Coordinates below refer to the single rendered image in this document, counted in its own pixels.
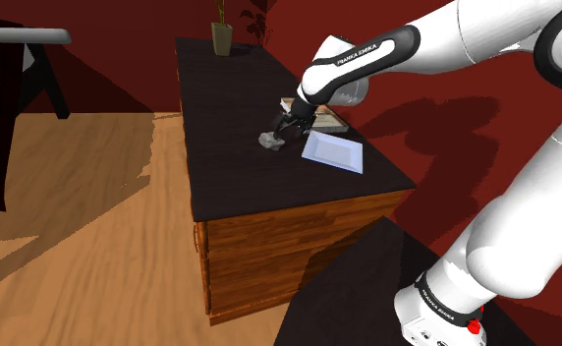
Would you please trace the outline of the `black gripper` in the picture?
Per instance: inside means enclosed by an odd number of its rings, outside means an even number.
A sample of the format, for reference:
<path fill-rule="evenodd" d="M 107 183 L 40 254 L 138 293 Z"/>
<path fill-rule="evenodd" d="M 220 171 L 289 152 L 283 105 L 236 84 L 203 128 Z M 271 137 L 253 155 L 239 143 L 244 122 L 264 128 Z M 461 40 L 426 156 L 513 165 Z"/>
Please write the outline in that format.
<path fill-rule="evenodd" d="M 281 133 L 294 126 L 311 126 L 314 122 L 316 106 L 300 97 L 296 97 L 291 104 L 289 114 L 279 114 L 273 121 L 273 139 L 280 140 Z"/>

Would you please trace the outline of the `grey crumpled lump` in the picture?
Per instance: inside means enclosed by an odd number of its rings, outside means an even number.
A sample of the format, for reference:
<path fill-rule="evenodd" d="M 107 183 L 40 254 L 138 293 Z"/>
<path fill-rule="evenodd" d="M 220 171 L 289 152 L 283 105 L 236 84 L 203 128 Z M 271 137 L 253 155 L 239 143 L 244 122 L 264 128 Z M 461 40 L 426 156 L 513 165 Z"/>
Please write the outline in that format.
<path fill-rule="evenodd" d="M 262 147 L 274 151 L 278 151 L 285 144 L 285 141 L 282 138 L 276 138 L 273 132 L 261 133 L 258 142 Z"/>

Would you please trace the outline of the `wooden dresser with dark top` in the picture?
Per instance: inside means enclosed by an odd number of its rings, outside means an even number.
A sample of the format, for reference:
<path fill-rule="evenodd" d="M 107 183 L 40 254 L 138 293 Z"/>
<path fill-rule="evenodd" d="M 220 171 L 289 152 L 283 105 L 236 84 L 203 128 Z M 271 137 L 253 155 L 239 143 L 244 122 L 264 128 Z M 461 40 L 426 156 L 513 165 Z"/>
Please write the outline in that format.
<path fill-rule="evenodd" d="M 220 324 L 289 302 L 414 183 L 372 144 L 360 173 L 304 159 L 303 140 L 262 147 L 294 75 L 250 44 L 175 44 L 204 307 Z"/>

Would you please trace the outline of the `white square plate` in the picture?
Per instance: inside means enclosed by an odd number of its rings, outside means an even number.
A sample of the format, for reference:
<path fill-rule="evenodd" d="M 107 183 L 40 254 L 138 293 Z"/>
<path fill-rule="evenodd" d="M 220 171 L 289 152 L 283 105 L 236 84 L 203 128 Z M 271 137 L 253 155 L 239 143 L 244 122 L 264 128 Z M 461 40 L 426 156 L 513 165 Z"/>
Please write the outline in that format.
<path fill-rule="evenodd" d="M 361 143 L 311 131 L 302 158 L 363 174 L 363 153 L 364 147 Z"/>

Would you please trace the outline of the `plant in olive vase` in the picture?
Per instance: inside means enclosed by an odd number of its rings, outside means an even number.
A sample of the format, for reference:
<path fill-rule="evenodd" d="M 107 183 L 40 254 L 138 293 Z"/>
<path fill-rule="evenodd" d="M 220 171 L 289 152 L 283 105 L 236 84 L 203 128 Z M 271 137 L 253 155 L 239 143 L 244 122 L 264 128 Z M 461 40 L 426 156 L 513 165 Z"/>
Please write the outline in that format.
<path fill-rule="evenodd" d="M 214 0 L 219 21 L 211 24 L 214 53 L 217 56 L 229 56 L 232 46 L 233 28 L 225 21 L 225 0 Z"/>

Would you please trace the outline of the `dark robot stand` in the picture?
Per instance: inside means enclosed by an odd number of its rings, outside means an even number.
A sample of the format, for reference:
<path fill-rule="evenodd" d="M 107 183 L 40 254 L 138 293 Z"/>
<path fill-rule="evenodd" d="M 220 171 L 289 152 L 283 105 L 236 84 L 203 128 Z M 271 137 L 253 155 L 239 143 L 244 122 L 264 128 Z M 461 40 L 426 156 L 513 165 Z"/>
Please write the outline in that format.
<path fill-rule="evenodd" d="M 394 296 L 437 260 L 386 217 L 371 222 L 309 260 L 325 268 L 301 282 L 273 346 L 412 346 Z"/>

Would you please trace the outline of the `grey table with black legs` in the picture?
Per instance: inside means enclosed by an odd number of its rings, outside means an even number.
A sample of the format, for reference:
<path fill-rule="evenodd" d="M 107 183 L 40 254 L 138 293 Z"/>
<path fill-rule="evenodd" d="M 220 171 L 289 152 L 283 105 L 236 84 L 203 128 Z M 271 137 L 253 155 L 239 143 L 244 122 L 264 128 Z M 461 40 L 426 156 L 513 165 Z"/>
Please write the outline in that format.
<path fill-rule="evenodd" d="M 46 92 L 58 119 L 68 119 L 71 112 L 59 87 L 44 45 L 70 44 L 65 29 L 0 28 L 0 43 L 23 46 L 23 71 L 17 114 L 20 114 L 43 91 Z"/>

